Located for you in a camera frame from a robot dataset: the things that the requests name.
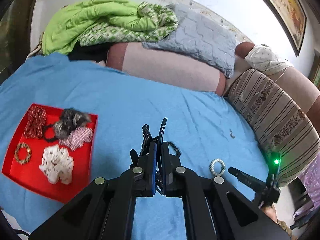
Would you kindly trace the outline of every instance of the dark red scrunchie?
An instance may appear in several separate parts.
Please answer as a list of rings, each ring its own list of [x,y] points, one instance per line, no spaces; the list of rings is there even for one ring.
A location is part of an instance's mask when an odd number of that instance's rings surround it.
[[[27,139],[42,138],[42,127],[45,124],[47,114],[43,107],[34,106],[28,111],[28,123],[23,131]]]

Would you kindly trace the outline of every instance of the gold beaded bracelet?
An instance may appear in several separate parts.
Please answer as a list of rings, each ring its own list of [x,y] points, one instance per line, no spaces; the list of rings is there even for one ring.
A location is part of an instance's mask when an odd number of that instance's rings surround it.
[[[26,148],[27,149],[27,157],[24,160],[20,160],[19,159],[18,152],[20,151],[21,148]],[[21,165],[28,163],[30,161],[30,158],[31,158],[31,148],[30,148],[30,146],[28,144],[26,144],[26,143],[19,143],[17,145],[17,148],[14,151],[14,157],[15,157],[17,163],[19,163]]]

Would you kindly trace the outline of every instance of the silver screw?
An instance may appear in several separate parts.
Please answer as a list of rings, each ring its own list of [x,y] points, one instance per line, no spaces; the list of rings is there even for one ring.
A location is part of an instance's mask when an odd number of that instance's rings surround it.
[[[177,173],[184,173],[185,171],[186,171],[185,167],[182,167],[182,166],[176,167],[176,172]]]
[[[223,177],[220,177],[220,176],[217,176],[217,177],[214,177],[214,182],[217,183],[217,184],[222,184],[224,183],[224,178]]]
[[[141,172],[143,171],[143,169],[142,169],[141,167],[134,167],[134,168],[132,169],[132,171],[133,171],[134,173],[139,174],[139,173],[141,173]]]
[[[96,178],[96,179],[94,180],[94,182],[95,182],[95,184],[97,184],[97,185],[101,185],[101,184],[104,183],[104,178],[98,177],[98,178]]]

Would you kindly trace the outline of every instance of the bed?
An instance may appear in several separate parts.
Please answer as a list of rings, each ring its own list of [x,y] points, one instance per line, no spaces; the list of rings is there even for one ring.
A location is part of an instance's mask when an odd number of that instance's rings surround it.
[[[249,124],[213,92],[128,76],[88,61],[70,62],[67,56],[53,53],[28,59],[0,87],[0,102],[1,163],[23,114],[31,103],[39,103],[99,115],[91,179],[120,176],[131,164],[130,150],[140,151],[141,127],[147,123],[155,135],[164,117],[168,118],[164,140],[180,148],[182,165],[198,175],[212,178],[208,167],[216,158],[227,167],[234,166],[262,180],[268,173]],[[224,176],[253,199],[251,189],[228,173]],[[0,185],[0,205],[24,230],[32,232],[62,206],[25,190],[2,174]],[[151,236],[186,238],[181,199],[158,193],[153,198],[137,199],[132,239]]]

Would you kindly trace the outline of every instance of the lime green comforter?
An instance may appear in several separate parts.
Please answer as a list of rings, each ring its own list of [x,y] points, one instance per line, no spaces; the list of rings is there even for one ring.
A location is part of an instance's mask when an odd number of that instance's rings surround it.
[[[126,31],[142,32],[145,33],[144,36],[154,33],[155,36],[159,35],[158,38],[156,37],[158,40],[177,28],[178,20],[174,14],[175,20],[169,20],[168,28],[164,31],[160,27],[166,25],[163,22],[163,19],[167,19],[166,17],[155,17],[149,10],[141,15],[138,7],[138,4],[129,0],[89,0],[68,5],[59,10],[47,25],[42,38],[43,54],[70,53],[83,32],[88,34],[90,29],[101,23],[118,26]]]

